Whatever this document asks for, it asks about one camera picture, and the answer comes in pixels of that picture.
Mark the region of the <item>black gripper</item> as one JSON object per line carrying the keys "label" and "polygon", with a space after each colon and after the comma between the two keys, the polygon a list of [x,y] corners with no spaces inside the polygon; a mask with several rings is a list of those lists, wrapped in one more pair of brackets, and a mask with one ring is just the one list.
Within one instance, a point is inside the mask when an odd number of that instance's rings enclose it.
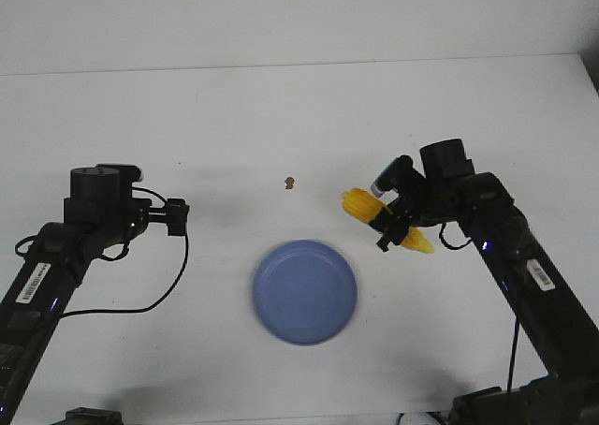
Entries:
{"label": "black gripper", "polygon": [[421,203],[425,197],[426,179],[416,169],[411,179],[395,191],[397,198],[382,209],[368,225],[380,233],[376,245],[387,252],[390,245],[400,245],[407,237],[409,227],[414,226],[421,215]]}
{"label": "black gripper", "polygon": [[163,224],[169,236],[185,236],[190,206],[182,198],[168,198],[161,207],[154,207],[148,198],[136,198],[139,210],[139,228],[145,231],[149,224]]}

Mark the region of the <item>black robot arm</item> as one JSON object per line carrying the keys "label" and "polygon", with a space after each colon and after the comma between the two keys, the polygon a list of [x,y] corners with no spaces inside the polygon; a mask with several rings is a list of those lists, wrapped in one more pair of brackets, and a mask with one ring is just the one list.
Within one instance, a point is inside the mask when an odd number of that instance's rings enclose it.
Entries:
{"label": "black robot arm", "polygon": [[119,245],[124,258],[130,243],[151,223],[168,235],[186,237],[189,206],[167,198],[154,207],[136,198],[142,171],[133,165],[98,164],[70,172],[70,194],[60,222],[50,222],[17,254],[23,265],[1,300],[1,421],[14,418],[22,397],[66,311],[74,291],[96,259]]}
{"label": "black robot arm", "polygon": [[548,373],[521,388],[487,388],[454,399],[436,414],[444,424],[595,424],[598,329],[532,234],[499,179],[477,173],[460,139],[421,148],[423,172],[408,155],[375,179],[376,197],[394,190],[373,221],[386,251],[408,228],[455,222],[471,240]]}

